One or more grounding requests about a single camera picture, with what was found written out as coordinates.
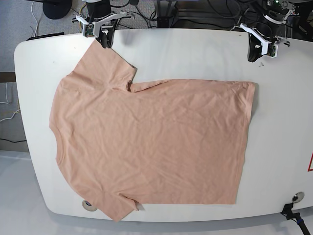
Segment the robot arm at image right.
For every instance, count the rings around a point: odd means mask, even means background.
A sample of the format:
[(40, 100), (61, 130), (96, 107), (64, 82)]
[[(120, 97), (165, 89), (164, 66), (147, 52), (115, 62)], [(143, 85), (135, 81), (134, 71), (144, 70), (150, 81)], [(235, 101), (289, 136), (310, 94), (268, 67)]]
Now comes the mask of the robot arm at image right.
[(262, 3), (252, 0), (249, 5), (256, 12), (257, 19), (251, 20), (251, 26), (238, 25), (248, 33), (247, 60), (253, 63), (262, 56), (277, 57), (280, 45), (290, 46), (287, 37), (279, 36), (278, 31), (294, 11), (294, 4), (287, 0), (264, 0)]

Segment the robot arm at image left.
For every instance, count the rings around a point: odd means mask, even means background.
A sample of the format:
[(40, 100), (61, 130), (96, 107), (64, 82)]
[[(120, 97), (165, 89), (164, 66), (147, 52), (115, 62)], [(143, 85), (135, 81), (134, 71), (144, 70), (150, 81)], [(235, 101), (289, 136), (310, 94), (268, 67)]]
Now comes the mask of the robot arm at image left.
[(134, 14), (127, 11), (114, 12), (109, 0), (87, 0), (85, 6), (88, 15), (81, 14), (75, 21), (81, 24), (81, 34), (86, 38), (95, 38), (103, 48), (111, 48), (113, 37), (121, 19), (133, 19)]

